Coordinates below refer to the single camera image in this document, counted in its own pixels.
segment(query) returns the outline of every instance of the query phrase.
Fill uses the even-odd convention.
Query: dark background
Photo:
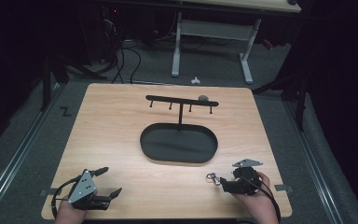
[[[256,42],[294,44],[277,79],[306,73],[324,135],[358,198],[358,1],[300,4],[310,15],[332,20],[302,26],[264,20]],[[120,13],[124,36],[152,44],[156,29],[169,30],[174,12],[122,7]],[[0,1],[0,134],[41,77],[46,55],[57,50],[82,64],[104,57],[98,14],[90,6]]]

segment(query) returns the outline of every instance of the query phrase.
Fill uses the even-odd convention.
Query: hand
[[[80,224],[86,218],[87,210],[75,209],[68,203],[68,196],[63,197],[55,224]]]
[[[269,187],[269,178],[263,173],[257,172],[261,181]],[[265,185],[261,185],[261,188],[266,192],[269,192]],[[232,194],[238,201],[245,205],[249,214],[259,224],[278,224],[278,218],[276,216],[274,205],[269,197],[264,192],[259,190],[256,194],[244,195],[244,194]]]

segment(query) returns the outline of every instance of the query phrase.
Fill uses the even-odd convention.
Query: small white object
[[[200,84],[201,81],[199,81],[199,79],[198,79],[197,77],[194,77],[194,79],[191,80],[191,83],[193,83],[193,84]]]

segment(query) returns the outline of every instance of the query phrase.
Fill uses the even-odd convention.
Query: table top
[[[214,132],[218,140],[214,157],[205,163],[147,158],[140,144],[142,131],[157,122],[176,123],[179,105],[170,110],[170,104],[154,102],[150,107],[146,95],[194,100],[206,95],[218,102],[212,114],[208,106],[194,105],[191,112],[185,105],[183,113],[184,124],[202,125]],[[270,178],[282,217],[289,217],[292,208],[286,192],[273,187],[281,185],[282,178],[249,89],[91,84],[51,187],[56,189],[84,169],[107,166],[107,173],[93,177],[98,195],[123,190],[106,211],[89,211],[88,219],[248,217],[242,204],[206,179],[215,172],[233,180],[232,164],[245,158],[264,163],[255,169]],[[48,196],[42,210],[45,219],[53,219],[50,202]]]
[[[182,0],[183,2],[211,4],[225,7],[248,7],[253,9],[265,9],[281,12],[300,12],[298,4],[294,6],[287,0]]]

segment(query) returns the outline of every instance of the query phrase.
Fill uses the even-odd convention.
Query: table leg
[[[176,45],[175,51],[173,53],[173,63],[172,63],[172,76],[179,76],[179,66],[180,66],[180,37],[182,33],[182,12],[178,13],[178,22],[176,27]]]
[[[260,19],[256,20],[255,25],[252,29],[250,38],[248,40],[247,46],[245,48],[245,52],[240,54],[242,72],[243,72],[243,75],[245,76],[245,82],[247,84],[253,83],[252,74],[251,74],[251,71],[249,70],[248,57],[251,52],[252,45],[255,42],[255,36],[257,35],[257,31],[258,31],[258,27],[260,26],[260,22],[261,22]]]

